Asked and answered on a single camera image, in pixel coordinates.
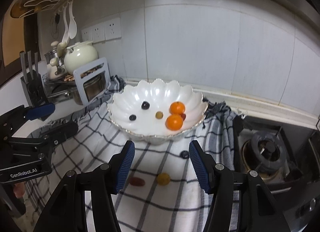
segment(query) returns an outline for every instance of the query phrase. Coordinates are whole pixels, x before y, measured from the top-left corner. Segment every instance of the bowl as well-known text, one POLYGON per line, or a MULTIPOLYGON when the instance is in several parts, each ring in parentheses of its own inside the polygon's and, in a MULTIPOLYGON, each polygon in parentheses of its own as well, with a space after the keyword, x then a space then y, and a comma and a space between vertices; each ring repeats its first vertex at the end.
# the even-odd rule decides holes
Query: bowl
POLYGON ((162 144, 168 140, 179 140, 188 135, 205 118, 208 103, 202 101, 202 93, 193 91, 190 85, 180 86, 178 81, 165 83, 156 79, 152 83, 141 80, 137 86, 126 85, 123 93, 115 93, 112 103, 108 104, 111 122, 133 141, 144 140, 152 144, 162 144), (150 104, 143 110, 142 103, 150 104), (169 130, 165 121, 170 116, 170 105, 180 101, 185 105, 186 118, 178 131, 169 130), (156 118, 156 112, 163 113, 162 119, 156 118))

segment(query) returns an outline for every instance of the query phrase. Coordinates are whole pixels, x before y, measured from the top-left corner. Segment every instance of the wall socket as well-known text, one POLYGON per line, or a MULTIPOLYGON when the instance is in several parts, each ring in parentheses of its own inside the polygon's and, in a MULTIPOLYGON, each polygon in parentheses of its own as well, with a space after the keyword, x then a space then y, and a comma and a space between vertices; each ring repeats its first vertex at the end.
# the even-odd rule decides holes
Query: wall socket
POLYGON ((81 30, 81 34, 82 34, 82 41, 92 41, 92 28, 85 28, 83 30, 81 30))
POLYGON ((114 18, 104 22, 106 40, 121 38, 120 18, 114 18))
POLYGON ((91 29, 92 29, 92 40, 93 40, 93 42, 100 42, 100 41, 104 41, 106 39, 105 38, 105 33, 104 33, 103 22, 92 26, 91 29))

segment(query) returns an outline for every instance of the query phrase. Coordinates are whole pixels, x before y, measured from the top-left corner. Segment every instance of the black knife block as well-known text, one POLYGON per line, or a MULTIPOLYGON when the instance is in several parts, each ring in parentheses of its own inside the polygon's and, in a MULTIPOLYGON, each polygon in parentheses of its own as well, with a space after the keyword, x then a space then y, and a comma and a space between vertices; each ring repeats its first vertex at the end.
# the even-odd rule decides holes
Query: black knife block
MULTIPOLYGON (((27 73, 27 80, 28 83, 26 84, 24 77, 21 77, 21 84, 24 91, 24 94, 26 96, 26 99, 28 101, 28 105, 32 107, 37 107, 40 105, 48 104, 49 101, 44 93, 41 75, 36 73, 36 71, 33 71, 34 79, 31 78, 30 72, 27 73)), ((40 119, 42 121, 46 120, 49 117, 49 115, 41 117, 40 119)))

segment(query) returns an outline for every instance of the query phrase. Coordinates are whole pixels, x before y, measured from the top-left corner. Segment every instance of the plaid cloth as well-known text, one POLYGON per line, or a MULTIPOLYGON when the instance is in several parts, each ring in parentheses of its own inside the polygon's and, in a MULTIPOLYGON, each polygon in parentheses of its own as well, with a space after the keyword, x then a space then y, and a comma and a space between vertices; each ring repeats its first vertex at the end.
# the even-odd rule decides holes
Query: plaid cloth
MULTIPOLYGON (((121 83, 121 79, 115 77, 108 87, 114 85, 112 92, 116 92, 121 90, 121 83)), ((121 151, 128 138, 109 121, 107 102, 112 92, 109 89, 100 98, 100 106, 91 106, 90 110, 86 108, 61 120, 79 119, 79 131, 55 148, 50 175, 27 182, 27 196, 35 212, 42 211, 68 170, 77 173, 92 171, 121 151)), ((188 150, 190 141, 196 139, 217 163, 234 170, 232 120, 236 114, 225 104, 210 104, 208 110, 213 111, 217 107, 220 110, 214 116, 205 119, 202 126, 180 141, 168 141, 158 146, 135 142, 135 157, 128 180, 135 176, 144 179, 146 184, 134 187, 126 182, 124 189, 112 196, 122 232, 203 230, 212 195, 207 195, 200 188, 190 159, 181 158, 180 153, 188 150), (156 176, 162 172, 171 177, 166 186, 158 186, 156 182, 156 176)), ((36 130, 32 136, 37 137, 40 132, 36 130)), ((85 203, 88 231, 95 231, 90 192, 85 193, 85 203)), ((230 231, 236 229, 237 215, 238 194, 234 193, 230 231)))

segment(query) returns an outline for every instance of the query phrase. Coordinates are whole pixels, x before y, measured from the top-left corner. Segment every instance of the teapot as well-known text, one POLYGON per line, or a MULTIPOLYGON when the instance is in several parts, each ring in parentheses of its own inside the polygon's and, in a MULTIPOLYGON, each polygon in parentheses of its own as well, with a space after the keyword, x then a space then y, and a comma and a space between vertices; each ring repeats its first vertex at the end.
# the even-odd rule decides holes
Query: teapot
POLYGON ((90 63, 98 58, 97 50, 92 46, 92 41, 77 42, 67 47, 64 57, 64 66, 69 74, 77 68, 90 63))

